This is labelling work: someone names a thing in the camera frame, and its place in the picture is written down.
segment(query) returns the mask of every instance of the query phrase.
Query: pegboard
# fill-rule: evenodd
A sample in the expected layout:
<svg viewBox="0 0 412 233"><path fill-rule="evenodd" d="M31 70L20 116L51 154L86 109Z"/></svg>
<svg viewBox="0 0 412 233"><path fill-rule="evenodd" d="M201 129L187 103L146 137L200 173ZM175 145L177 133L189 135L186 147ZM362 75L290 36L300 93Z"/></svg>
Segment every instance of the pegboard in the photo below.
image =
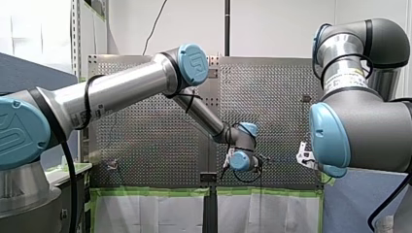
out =
<svg viewBox="0 0 412 233"><path fill-rule="evenodd" d="M221 119L232 124L253 122L258 127L257 153L272 159L261 180L250 185L292 189L317 188L313 170L296 162L301 141L308 142L308 111L320 97L319 81L310 59L223 57L220 64ZM222 171L226 146L218 146ZM251 181L257 174L237 173ZM231 172L219 185L245 185Z"/></svg>
<svg viewBox="0 0 412 233"><path fill-rule="evenodd" d="M257 152L272 158L264 166L261 185L319 188L318 175L295 160L299 143L308 141L308 110L322 93L310 59L214 59L209 80L198 93L223 121L257 124ZM90 56L89 75L111 74L149 60L148 56ZM309 102L302 101L308 97ZM98 162L91 184L198 187L205 166L207 171L222 171L225 150L225 145L209 142L173 100L157 95L93 123L90 154ZM239 177L248 180L253 174ZM245 184L227 172L218 185ZM259 186L260 180L246 185Z"/></svg>
<svg viewBox="0 0 412 233"><path fill-rule="evenodd" d="M150 59L91 55L89 75L116 73ZM196 127L162 94L100 119L90 127L89 151L94 156L90 160L97 161L91 185L199 187L198 157L205 154L199 154Z"/></svg>

